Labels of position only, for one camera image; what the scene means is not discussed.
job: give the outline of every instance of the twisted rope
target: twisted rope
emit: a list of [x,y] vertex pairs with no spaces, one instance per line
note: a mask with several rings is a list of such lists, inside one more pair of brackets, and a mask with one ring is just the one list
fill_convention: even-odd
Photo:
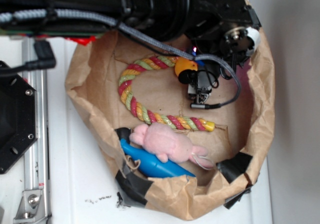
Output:
[[129,64],[122,72],[118,82],[118,93],[121,102],[125,104],[125,107],[131,111],[134,117],[137,117],[140,121],[148,125],[151,125],[153,122],[159,122],[167,124],[172,129],[213,131],[215,128],[213,122],[195,117],[165,116],[153,113],[135,99],[131,90],[131,84],[137,75],[146,70],[160,70],[174,67],[176,62],[177,57],[152,56],[148,59],[136,60],[133,64]]

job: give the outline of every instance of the pink plush toy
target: pink plush toy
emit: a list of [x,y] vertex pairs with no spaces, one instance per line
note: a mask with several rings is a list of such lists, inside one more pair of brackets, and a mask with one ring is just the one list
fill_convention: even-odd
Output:
[[208,150],[205,147],[193,145],[191,140],[174,132],[169,126],[154,122],[151,126],[142,124],[134,129],[130,141],[141,145],[149,153],[165,163],[169,160],[182,163],[190,160],[204,169],[213,168],[213,163],[206,158]]

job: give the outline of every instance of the cord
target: cord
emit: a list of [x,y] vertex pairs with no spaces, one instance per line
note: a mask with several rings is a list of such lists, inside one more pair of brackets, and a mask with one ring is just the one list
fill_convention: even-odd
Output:
[[22,72],[25,70],[27,70],[27,67],[25,65],[21,65],[15,68],[0,69],[0,78],[14,76],[18,72]]
[[[94,13],[94,12],[79,11],[79,10],[66,10],[66,9],[56,9],[55,11],[56,11],[57,17],[59,19],[81,19],[81,20],[95,21],[95,22],[100,22],[100,23],[109,25],[111,27],[117,25],[116,19],[108,17],[108,16],[104,16],[104,15],[101,15],[98,13]],[[47,10],[45,10],[45,9],[23,10],[23,11],[14,12],[13,14],[3,13],[3,14],[0,14],[0,25],[7,24],[10,21],[12,21],[13,19],[15,19],[18,22],[19,21],[23,22],[23,21],[29,21],[29,20],[43,19],[46,17],[46,15],[47,15]],[[184,51],[181,51],[181,50],[176,49],[172,46],[169,46],[169,45],[166,45],[160,41],[157,41],[157,40],[141,33],[140,31],[125,25],[124,23],[120,23],[118,29],[120,31],[130,35],[130,36],[134,36],[136,39],[138,39],[142,42],[146,42],[150,45],[153,45],[157,48],[165,50],[169,53],[173,53],[173,54],[178,55],[180,57],[184,57],[186,59],[194,60],[194,61],[211,60],[211,61],[218,63],[222,68],[226,69],[230,73],[230,76],[233,77],[234,81],[237,84],[237,92],[236,92],[235,96],[232,99],[225,101],[223,103],[214,104],[214,105],[207,105],[206,104],[203,106],[205,109],[220,108],[224,105],[232,103],[233,101],[235,101],[239,97],[240,91],[241,91],[241,83],[240,83],[238,77],[236,76],[232,67],[226,61],[222,60],[218,56],[215,56],[212,54],[200,54],[197,56],[193,56],[193,55],[188,54]]]

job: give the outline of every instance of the blue plastic toy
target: blue plastic toy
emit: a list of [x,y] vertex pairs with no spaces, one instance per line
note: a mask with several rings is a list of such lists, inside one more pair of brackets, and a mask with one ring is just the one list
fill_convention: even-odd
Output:
[[125,154],[130,155],[133,160],[141,161],[139,170],[148,177],[166,178],[181,175],[195,177],[194,174],[170,160],[162,163],[155,155],[129,145],[125,139],[121,139],[120,143]]

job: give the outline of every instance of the red object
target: red object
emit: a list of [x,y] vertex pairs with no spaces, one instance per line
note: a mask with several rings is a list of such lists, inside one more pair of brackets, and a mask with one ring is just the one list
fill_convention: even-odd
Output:
[[162,62],[160,59],[158,59],[156,56],[152,56],[149,59],[151,59],[156,65],[158,65],[162,69],[168,68],[168,65],[166,65],[164,62]]
[[78,44],[84,45],[86,46],[87,44],[89,44],[92,41],[96,40],[95,36],[90,36],[89,38],[65,38],[66,40],[71,40],[74,41]]

